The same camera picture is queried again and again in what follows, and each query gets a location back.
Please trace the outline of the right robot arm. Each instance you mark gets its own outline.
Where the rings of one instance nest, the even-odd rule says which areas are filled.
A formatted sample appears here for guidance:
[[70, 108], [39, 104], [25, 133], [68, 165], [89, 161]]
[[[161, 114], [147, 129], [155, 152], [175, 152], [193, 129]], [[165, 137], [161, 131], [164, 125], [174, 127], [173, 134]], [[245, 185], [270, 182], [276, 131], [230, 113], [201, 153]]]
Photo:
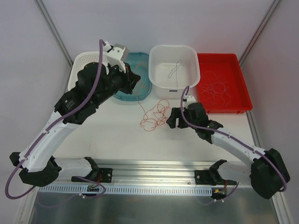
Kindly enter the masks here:
[[242, 162], [218, 160], [208, 170], [196, 173], [200, 183], [215, 186], [235, 181], [250, 185], [264, 199], [286, 191], [290, 175], [281, 154], [273, 148], [265, 150], [245, 143], [221, 123], [209, 119], [201, 103], [172, 108], [166, 123], [171, 129], [192, 128], [200, 139], [226, 150]]

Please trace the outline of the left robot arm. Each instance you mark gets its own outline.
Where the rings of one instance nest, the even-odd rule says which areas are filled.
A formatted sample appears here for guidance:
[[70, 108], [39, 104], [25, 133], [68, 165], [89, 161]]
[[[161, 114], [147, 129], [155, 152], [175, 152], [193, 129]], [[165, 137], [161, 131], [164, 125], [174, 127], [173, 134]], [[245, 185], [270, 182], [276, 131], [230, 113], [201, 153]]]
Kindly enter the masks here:
[[124, 71], [120, 71], [118, 65], [89, 63], [77, 77], [75, 87], [55, 104], [49, 124], [29, 149], [9, 156], [13, 165], [21, 169], [19, 177], [25, 184], [44, 187], [56, 180], [100, 180], [102, 171], [91, 157], [59, 159], [53, 154], [102, 103], [119, 91], [132, 94], [141, 77], [131, 71], [128, 63]]

